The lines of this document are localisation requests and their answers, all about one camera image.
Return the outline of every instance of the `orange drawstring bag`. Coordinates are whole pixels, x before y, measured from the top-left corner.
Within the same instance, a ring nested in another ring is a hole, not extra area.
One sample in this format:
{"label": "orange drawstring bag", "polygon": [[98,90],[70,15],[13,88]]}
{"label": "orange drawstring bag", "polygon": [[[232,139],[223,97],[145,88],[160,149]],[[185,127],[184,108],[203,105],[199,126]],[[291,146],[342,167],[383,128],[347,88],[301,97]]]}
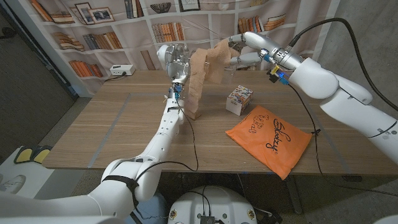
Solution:
{"label": "orange drawstring bag", "polygon": [[299,161],[312,136],[261,106],[225,133],[282,180]]}

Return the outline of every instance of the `power cord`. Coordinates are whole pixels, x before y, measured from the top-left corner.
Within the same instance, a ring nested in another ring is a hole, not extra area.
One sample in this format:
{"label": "power cord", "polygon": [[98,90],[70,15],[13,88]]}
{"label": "power cord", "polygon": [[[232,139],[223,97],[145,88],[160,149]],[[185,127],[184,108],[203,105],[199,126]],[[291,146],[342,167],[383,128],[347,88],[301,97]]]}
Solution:
{"label": "power cord", "polygon": [[[206,197],[204,194],[201,194],[201,193],[199,193],[199,192],[194,192],[194,191],[192,191],[192,190],[187,191],[187,193],[188,193],[188,192],[201,195],[202,198],[205,198],[205,199],[206,199],[207,204],[209,205],[209,216],[211,216],[210,202],[209,202],[209,200],[207,199],[207,197]],[[205,215],[205,202],[204,202],[204,201],[203,201],[203,215]]]}
{"label": "power cord", "polygon": [[355,54],[356,57],[358,58],[358,62],[359,65],[361,66],[362,72],[365,75],[366,80],[368,81],[369,85],[371,86],[372,90],[378,95],[380,96],[380,98],[386,102],[389,106],[391,106],[392,108],[394,108],[396,111],[398,111],[398,106],[396,106],[395,104],[393,104],[391,101],[389,101],[378,89],[377,87],[374,85],[374,83],[372,82],[371,78],[369,77],[368,71],[365,68],[365,64],[363,63],[362,60],[362,56],[361,53],[359,52],[359,47],[358,47],[358,43],[356,41],[356,37],[354,35],[354,31],[351,28],[350,24],[348,23],[347,20],[343,19],[343,18],[331,18],[331,19],[325,19],[324,21],[320,21],[317,23],[314,23],[312,25],[310,25],[309,27],[305,28],[303,31],[299,32],[293,39],[292,41],[290,41],[288,47],[294,47],[294,45],[297,43],[297,41],[299,40],[299,38],[306,33],[307,31],[311,30],[314,27],[320,26],[322,24],[326,24],[328,22],[342,22],[345,27],[348,29],[349,32],[349,36],[351,37],[351,40],[353,41],[354,44],[354,49],[355,49]]}
{"label": "power cord", "polygon": [[[236,175],[238,175],[239,182],[241,183],[241,187],[242,187],[242,191],[243,191],[243,196],[244,196],[244,198],[247,200],[247,198],[246,198],[246,193],[244,192],[244,187],[243,187],[243,183],[242,183],[241,177],[239,176],[239,174],[236,174]],[[273,216],[273,214],[272,214],[271,212],[262,210],[262,209],[260,209],[260,208],[256,208],[256,207],[254,207],[254,206],[253,206],[253,208],[256,209],[256,210],[259,210],[260,212],[264,212],[264,213],[268,214],[268,217]]]}
{"label": "power cord", "polygon": [[344,186],[344,185],[338,185],[338,184],[335,184],[335,183],[331,182],[330,180],[328,180],[328,179],[323,175],[323,172],[322,172],[322,170],[321,170],[321,166],[320,166],[320,164],[319,164],[319,156],[318,156],[317,136],[318,136],[319,130],[317,130],[317,128],[315,127],[315,123],[314,123],[314,121],[313,121],[313,119],[312,119],[312,116],[311,116],[310,112],[308,111],[307,106],[305,106],[305,103],[304,103],[303,99],[301,98],[300,94],[297,92],[297,90],[296,90],[292,85],[288,84],[288,86],[291,87],[291,89],[293,89],[294,92],[296,92],[297,96],[300,98],[301,103],[303,104],[305,110],[307,111],[307,113],[308,113],[308,115],[309,115],[309,117],[310,117],[310,119],[311,119],[312,126],[313,126],[313,130],[314,130],[313,134],[315,135],[315,154],[317,155],[317,164],[318,164],[318,168],[319,168],[319,172],[321,173],[321,176],[322,176],[329,184],[331,184],[331,185],[333,185],[333,186],[335,186],[335,187],[342,187],[342,188],[351,189],[351,190],[362,190],[362,191],[367,191],[367,192],[374,192],[374,193],[380,193],[380,194],[386,194],[386,195],[391,195],[391,196],[396,196],[396,197],[398,197],[398,194],[390,193],[390,192],[384,192],[384,191],[381,191],[381,190],[361,189],[361,188],[357,188],[357,187],[348,187],[348,186]]}
{"label": "power cord", "polygon": [[118,80],[118,79],[120,79],[122,77],[125,77],[126,74],[127,74],[126,72],[123,72],[121,76],[114,77],[114,78],[109,78],[109,79],[105,80],[105,82],[108,82],[108,81],[111,81],[111,80],[116,80],[116,79]]}
{"label": "power cord", "polygon": [[185,118],[186,118],[187,121],[189,122],[189,125],[191,126],[192,136],[193,136],[193,150],[195,151],[195,158],[196,158],[196,160],[197,160],[197,168],[196,168],[196,169],[192,169],[191,167],[185,165],[185,164],[182,163],[182,162],[175,162],[175,161],[157,162],[157,163],[155,163],[155,164],[149,166],[148,168],[144,169],[144,171],[142,171],[142,172],[138,175],[138,177],[136,178],[136,181],[138,181],[138,180],[142,177],[142,175],[145,174],[145,172],[147,172],[150,168],[152,168],[152,167],[154,167],[154,166],[157,166],[157,165],[160,165],[160,164],[165,164],[165,163],[180,164],[180,165],[185,166],[186,168],[188,168],[188,169],[189,169],[190,171],[192,171],[192,172],[198,171],[198,169],[199,169],[199,161],[198,161],[197,147],[196,147],[196,145],[195,145],[195,132],[193,131],[193,127],[192,127],[191,121],[189,120],[188,116],[184,113],[183,109],[181,109],[180,111],[184,114]]}

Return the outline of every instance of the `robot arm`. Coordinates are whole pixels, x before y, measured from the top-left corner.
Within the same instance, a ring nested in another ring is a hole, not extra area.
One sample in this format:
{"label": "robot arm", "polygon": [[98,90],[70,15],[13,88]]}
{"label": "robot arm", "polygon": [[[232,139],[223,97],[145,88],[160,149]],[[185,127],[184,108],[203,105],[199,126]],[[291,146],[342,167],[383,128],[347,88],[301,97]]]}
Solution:
{"label": "robot arm", "polygon": [[[293,71],[289,82],[311,98],[324,99],[320,107],[326,114],[365,135],[398,164],[397,120],[369,105],[373,98],[365,88],[321,68],[310,58],[304,60],[283,49],[264,35],[245,32],[231,36],[229,41],[243,42],[258,50],[262,59],[275,65],[274,71],[278,70],[278,66]],[[274,74],[284,78],[282,72]]]}
{"label": "robot arm", "polygon": [[181,45],[163,46],[158,56],[167,61],[172,81],[166,107],[155,136],[140,155],[130,159],[118,159],[105,169],[101,183],[88,195],[34,200],[0,192],[0,217],[82,217],[109,216],[126,218],[134,209],[134,202],[152,198],[162,172],[162,164],[179,126],[183,124],[184,102],[180,100],[183,86],[190,75],[188,49]]}

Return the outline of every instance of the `wall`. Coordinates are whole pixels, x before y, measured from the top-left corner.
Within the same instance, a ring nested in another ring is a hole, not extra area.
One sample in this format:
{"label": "wall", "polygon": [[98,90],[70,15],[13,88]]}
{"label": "wall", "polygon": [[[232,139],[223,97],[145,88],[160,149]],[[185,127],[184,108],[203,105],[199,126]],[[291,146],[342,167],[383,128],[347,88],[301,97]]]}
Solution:
{"label": "wall", "polygon": [[[341,0],[335,17],[351,24],[369,76],[380,92],[398,105],[398,1]],[[343,24],[331,25],[318,62],[367,88],[373,94],[373,106],[398,118],[398,112],[383,102],[366,81]]]}

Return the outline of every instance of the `table leg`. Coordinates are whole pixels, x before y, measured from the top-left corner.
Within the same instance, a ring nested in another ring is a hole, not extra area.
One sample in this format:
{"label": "table leg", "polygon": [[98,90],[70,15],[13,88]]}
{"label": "table leg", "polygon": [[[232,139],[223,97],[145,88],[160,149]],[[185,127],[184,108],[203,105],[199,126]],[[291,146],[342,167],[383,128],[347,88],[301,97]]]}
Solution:
{"label": "table leg", "polygon": [[303,213],[303,207],[301,206],[301,201],[299,193],[297,192],[296,183],[292,175],[289,175],[285,179],[287,190],[289,191],[290,199],[292,201],[293,210],[296,214]]}

